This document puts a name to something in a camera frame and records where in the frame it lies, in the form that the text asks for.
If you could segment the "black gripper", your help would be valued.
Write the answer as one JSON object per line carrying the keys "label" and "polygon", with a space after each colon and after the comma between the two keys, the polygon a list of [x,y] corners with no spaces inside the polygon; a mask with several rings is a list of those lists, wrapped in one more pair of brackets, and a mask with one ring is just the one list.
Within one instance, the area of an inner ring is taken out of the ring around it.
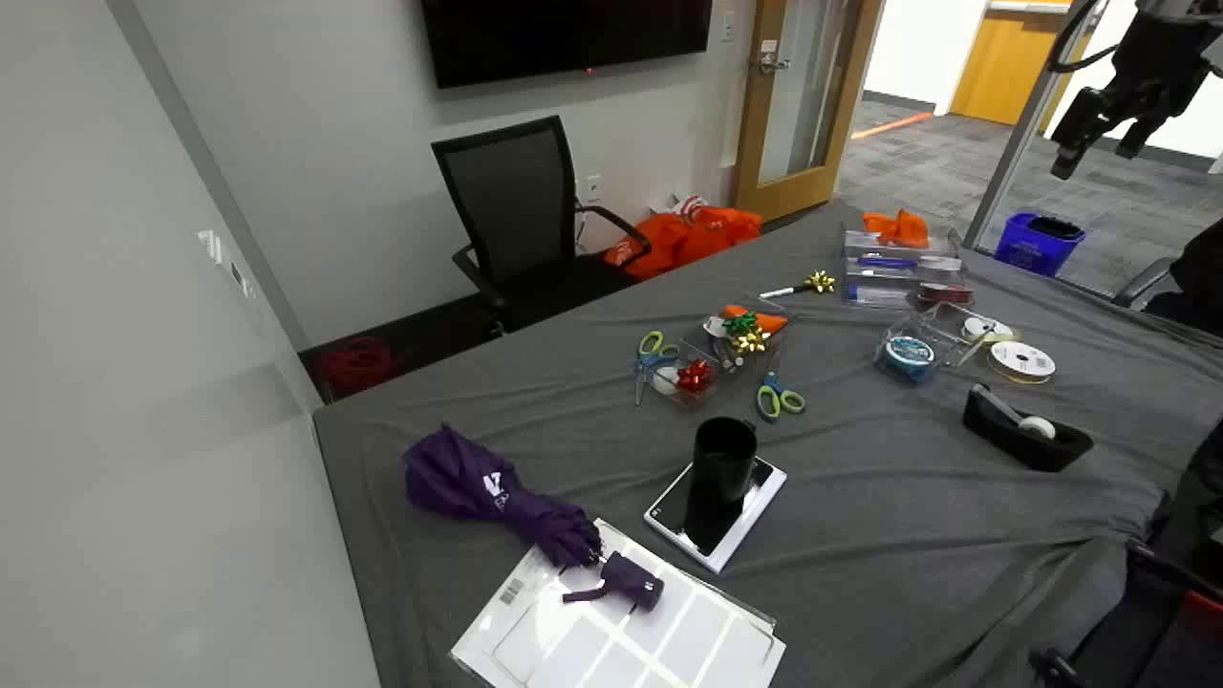
{"label": "black gripper", "polygon": [[1055,165],[1058,181],[1071,181],[1080,152],[1090,148],[1090,125],[1113,132],[1136,120],[1114,140],[1114,158],[1136,158],[1155,125],[1177,120],[1196,87],[1218,70],[1213,45],[1223,25],[1213,12],[1159,17],[1137,12],[1113,49],[1113,81],[1090,97],[1090,109],[1071,109],[1055,125]]}

